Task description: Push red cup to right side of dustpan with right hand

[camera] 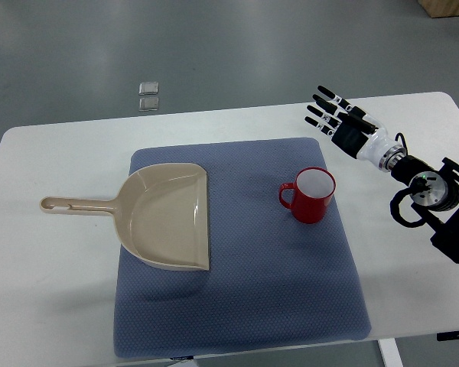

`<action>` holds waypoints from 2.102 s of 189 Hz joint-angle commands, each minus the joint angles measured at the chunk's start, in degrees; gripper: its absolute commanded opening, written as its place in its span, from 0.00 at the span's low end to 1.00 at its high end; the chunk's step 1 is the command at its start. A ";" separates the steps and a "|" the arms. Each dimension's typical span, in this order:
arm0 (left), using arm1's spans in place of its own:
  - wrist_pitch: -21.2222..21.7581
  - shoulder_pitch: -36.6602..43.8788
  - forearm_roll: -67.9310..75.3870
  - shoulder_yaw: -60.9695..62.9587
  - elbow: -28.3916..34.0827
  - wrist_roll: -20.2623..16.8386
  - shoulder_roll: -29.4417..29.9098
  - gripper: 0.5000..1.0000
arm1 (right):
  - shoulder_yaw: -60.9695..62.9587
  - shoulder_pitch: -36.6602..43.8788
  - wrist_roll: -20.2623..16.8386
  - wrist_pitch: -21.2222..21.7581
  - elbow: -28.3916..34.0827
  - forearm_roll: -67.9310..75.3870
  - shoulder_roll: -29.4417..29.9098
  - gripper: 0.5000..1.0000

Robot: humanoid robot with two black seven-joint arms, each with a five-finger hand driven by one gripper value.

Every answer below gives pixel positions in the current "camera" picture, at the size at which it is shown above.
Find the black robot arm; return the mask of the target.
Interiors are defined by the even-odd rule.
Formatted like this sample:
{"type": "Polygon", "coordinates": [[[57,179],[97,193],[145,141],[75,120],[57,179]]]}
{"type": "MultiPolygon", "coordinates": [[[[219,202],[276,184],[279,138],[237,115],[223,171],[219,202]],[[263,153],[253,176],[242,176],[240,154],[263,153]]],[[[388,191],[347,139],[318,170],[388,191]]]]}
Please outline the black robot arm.
{"type": "Polygon", "coordinates": [[[403,134],[398,133],[399,153],[391,155],[391,176],[406,185],[389,204],[392,218],[406,228],[429,225],[431,244],[459,265],[459,164],[442,160],[440,170],[409,155],[403,134]]]}

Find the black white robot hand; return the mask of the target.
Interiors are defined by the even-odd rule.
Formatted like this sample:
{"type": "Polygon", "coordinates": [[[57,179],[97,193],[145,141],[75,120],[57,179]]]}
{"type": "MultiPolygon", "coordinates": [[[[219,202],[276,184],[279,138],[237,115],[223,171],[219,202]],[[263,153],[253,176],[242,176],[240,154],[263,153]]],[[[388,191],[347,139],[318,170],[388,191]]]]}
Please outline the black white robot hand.
{"type": "Polygon", "coordinates": [[[332,92],[318,86],[320,95],[312,96],[314,104],[307,106],[311,116],[304,120],[325,134],[344,153],[359,159],[370,148],[374,138],[386,135],[383,124],[366,111],[332,92]]]}

